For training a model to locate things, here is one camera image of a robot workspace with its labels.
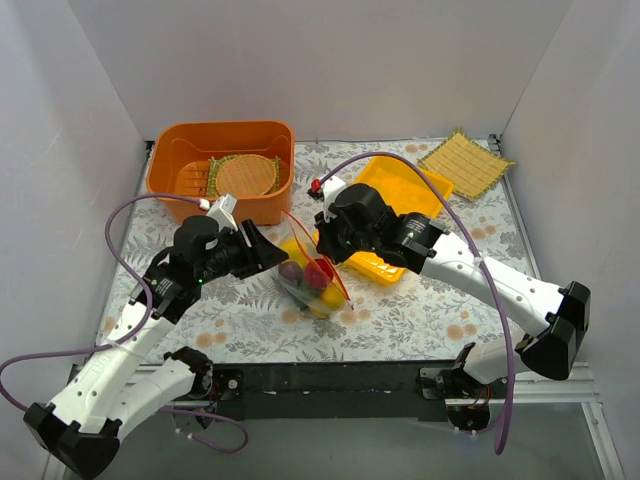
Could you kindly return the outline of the clear zip top bag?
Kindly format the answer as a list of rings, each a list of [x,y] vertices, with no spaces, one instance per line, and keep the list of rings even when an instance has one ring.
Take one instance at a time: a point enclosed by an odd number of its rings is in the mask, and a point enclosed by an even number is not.
[[[292,214],[281,212],[279,248],[288,259],[278,266],[276,280],[303,311],[330,318],[350,305],[351,298],[333,263],[317,251],[317,238]]]

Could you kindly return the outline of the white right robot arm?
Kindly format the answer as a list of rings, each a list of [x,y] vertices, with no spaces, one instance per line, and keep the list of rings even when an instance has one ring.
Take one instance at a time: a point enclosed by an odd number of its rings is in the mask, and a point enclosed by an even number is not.
[[[565,287],[523,274],[497,260],[476,257],[456,234],[418,212],[398,214],[380,193],[362,183],[332,177],[311,187],[323,203],[314,217],[317,250],[339,264],[359,252],[425,278],[449,284],[502,308],[523,332],[519,341],[473,343],[451,369],[454,389],[475,397],[509,371],[532,371],[565,380],[588,331],[591,291],[580,282]]]

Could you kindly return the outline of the orange green fake mango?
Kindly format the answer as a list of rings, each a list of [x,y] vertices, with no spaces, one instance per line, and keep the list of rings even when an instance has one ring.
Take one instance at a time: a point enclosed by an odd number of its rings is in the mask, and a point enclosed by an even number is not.
[[[300,304],[310,306],[321,297],[322,291],[309,287],[306,283],[299,285],[284,285],[287,292]]]

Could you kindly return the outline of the red fake apple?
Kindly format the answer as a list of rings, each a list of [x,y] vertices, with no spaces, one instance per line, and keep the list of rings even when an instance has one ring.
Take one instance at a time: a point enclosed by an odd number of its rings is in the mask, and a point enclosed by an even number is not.
[[[309,262],[304,271],[304,283],[309,287],[324,291],[333,281],[334,273],[322,258]]]

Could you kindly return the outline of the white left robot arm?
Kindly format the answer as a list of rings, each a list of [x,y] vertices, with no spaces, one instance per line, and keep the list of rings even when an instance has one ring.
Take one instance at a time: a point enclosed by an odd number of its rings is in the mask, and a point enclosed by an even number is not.
[[[205,398],[213,364],[183,347],[168,353],[150,376],[128,383],[150,350],[201,297],[203,285],[227,275],[245,279],[288,260],[250,220],[218,223],[187,218],[132,292],[111,334],[74,379],[48,403],[34,403],[23,420],[38,443],[82,479],[97,478],[122,441],[172,400]]]

